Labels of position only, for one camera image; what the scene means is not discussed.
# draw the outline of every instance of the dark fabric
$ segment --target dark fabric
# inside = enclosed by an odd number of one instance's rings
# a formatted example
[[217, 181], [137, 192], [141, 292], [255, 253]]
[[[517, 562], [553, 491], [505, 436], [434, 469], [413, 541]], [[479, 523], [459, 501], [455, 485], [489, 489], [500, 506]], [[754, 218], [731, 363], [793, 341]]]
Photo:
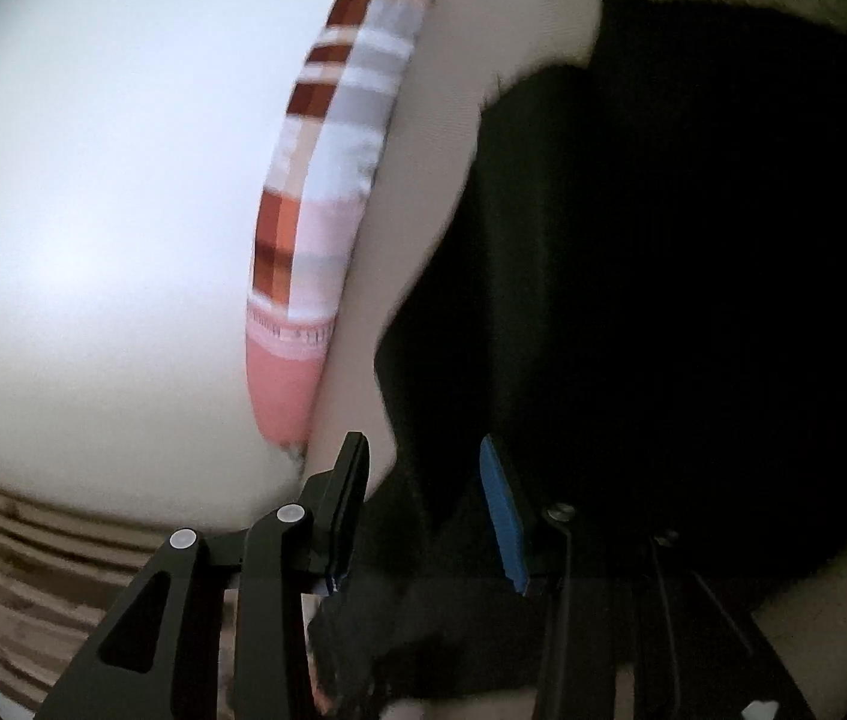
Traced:
[[604, 0], [587, 69], [483, 116], [455, 218], [377, 352], [398, 444], [310, 628], [359, 701], [529, 685], [478, 483], [505, 437], [627, 545], [680, 533], [742, 602], [847, 541], [847, 37]]

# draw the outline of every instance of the striped tablecloth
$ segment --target striped tablecloth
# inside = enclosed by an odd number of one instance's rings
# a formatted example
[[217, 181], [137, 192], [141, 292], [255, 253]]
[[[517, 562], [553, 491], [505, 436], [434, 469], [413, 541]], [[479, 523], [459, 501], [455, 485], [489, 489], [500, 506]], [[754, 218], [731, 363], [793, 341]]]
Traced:
[[[171, 528], [108, 521], [0, 491], [0, 693], [36, 710]], [[233, 612], [221, 634], [219, 720], [233, 718]]]

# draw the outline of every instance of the pink striped cloth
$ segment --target pink striped cloth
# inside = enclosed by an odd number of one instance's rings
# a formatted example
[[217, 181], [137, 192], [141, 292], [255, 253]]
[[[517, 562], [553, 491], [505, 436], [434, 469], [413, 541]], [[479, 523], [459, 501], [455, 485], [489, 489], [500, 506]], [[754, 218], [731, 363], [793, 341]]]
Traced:
[[263, 437], [301, 447], [401, 79], [434, 0], [336, 0], [260, 199], [247, 381]]

